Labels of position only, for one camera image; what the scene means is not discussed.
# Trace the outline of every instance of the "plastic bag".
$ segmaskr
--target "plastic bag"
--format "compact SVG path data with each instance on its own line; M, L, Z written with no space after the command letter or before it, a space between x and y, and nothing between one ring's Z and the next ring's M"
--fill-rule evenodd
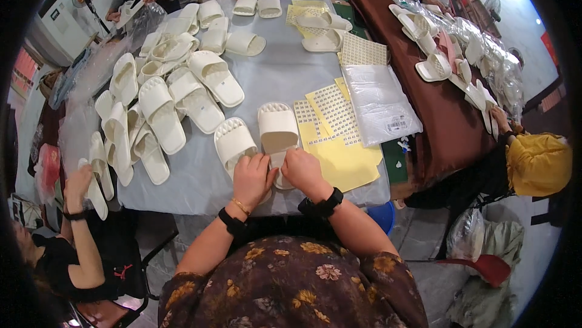
M44 126L39 123L36 131L34 131L32 146L30 147L30 160L32 160L32 162L35 164L38 162L38 150L40 149L38 144L42 141L43 129Z
M38 163L34 166L34 182L42 204L50 204L55 199L55 182L61 171L59 148L47 143L40 147Z
M521 121L521 111L525 106L523 81L518 59L507 52L503 41L494 38L489 33L481 32L471 21L455 17L454 22L444 21L432 12L426 10L418 0L393 0L396 4L415 14L429 17L436 26L443 28L448 34L459 41L463 51L469 41L477 41L483 49L483 58L476 67L481 70L499 106L509 111L514 121Z
M95 111L93 99L82 105L69 107L59 128L59 149L63 157L65 176L78 169L79 159L89 160L91 135L98 130L99 115Z
M447 236L447 258L476 262L481 256L485 237L483 215L469 208L457 218Z
M165 21L167 15L166 11L156 2L144 5L126 25L126 38L129 38L131 42L130 50L127 52L134 53L141 48L146 36L155 32L158 26Z
M85 68L87 60L91 56L91 49L84 49L81 54L75 59L73 65L67 69L62 76L58 77L53 86L51 97L48 99L50 108L57 110L61 106L62 101L67 99L71 90L75 88L75 77Z
M101 88L109 84L113 75L113 67L121 55L131 48L132 40L127 36L120 41L104 40L98 49L84 63L74 79L74 88L68 95L68 107L85 104Z
M343 74L365 148L423 131L392 67L347 65Z

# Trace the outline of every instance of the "blue stool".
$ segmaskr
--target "blue stool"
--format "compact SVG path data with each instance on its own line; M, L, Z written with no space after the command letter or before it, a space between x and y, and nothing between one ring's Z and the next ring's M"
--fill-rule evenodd
M395 209L392 202L377 207L370 207L367 210L368 215L378 223L382 230L388 236L394 228Z

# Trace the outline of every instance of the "green mat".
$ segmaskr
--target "green mat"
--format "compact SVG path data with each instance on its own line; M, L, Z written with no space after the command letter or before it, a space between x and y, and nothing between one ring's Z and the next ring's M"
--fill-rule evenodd
M398 145L398 141L399 139L396 139L380 144L390 184L408 181L406 158L405 154L402 152L402 148ZM402 166L396 167L398 162L400 162Z
M333 7L335 8L335 12L338 15L340 15L342 18L345 18L346 20L349 20L352 23L354 28L350 31L351 33L353 33L356 36L360 36L360 38L362 39L368 40L368 37L366 37L366 33L364 32L364 28L361 28L360 26L356 26L354 24L354 10L352 6L347 4L334 3Z

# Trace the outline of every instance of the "brown cloth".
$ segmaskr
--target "brown cloth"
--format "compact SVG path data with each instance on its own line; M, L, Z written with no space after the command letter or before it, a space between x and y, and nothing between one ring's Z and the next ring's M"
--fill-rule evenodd
M238 249L207 276L180 273L162 289L160 328L428 327L406 264L388 252L361 261L311 238L275 236Z
M390 12L392 0L349 0L363 18L372 39L388 46L392 68L410 104L424 126L414 139L415 182L425 182L467 167L493 149L495 140L485 129L481 112L464 99L449 80L425 82L414 65L426 59L418 46L402 32L402 24ZM474 67L473 84L479 78Z

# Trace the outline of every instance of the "table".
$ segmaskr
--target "table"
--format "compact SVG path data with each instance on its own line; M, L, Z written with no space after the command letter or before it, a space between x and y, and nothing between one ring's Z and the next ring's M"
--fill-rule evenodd
M464 93L449 80L427 83L414 69L423 60L416 43L402 32L402 24L385 9L392 0L350 0L374 41L386 44L391 65L404 93L424 126L411 140L414 182L431 182L474 164L494 149L496 142L485 129L481 112L464 100ZM487 82L471 68L473 84Z
M225 53L222 58L244 90L244 102L224 108L225 117L240 117L250 129L258 145L257 110L267 102L283 102L289 106L305 94L333 84L342 73L335 53L310 53L301 45L303 39L294 26L285 25L287 6L292 0L280 0L283 15L274 19L233 16L235 0L219 0L225 15L232 19L229 31L246 29L266 39L265 50L255 57ZM196 35L201 38L204 31ZM149 179L141 162L133 166L134 176L127 186L118 183L118 200L130 209L153 210L179 215L216 215L232 197L232 180L216 153L213 135L203 134L186 117L182 122L186 145L178 153L166 156L170 178L161 186ZM378 166L380 178L346 193L358 206L382 205L390 199L385 166ZM297 205L304 195L296 190L273 188L269 201L255 209L254 215L286 215L298 213Z

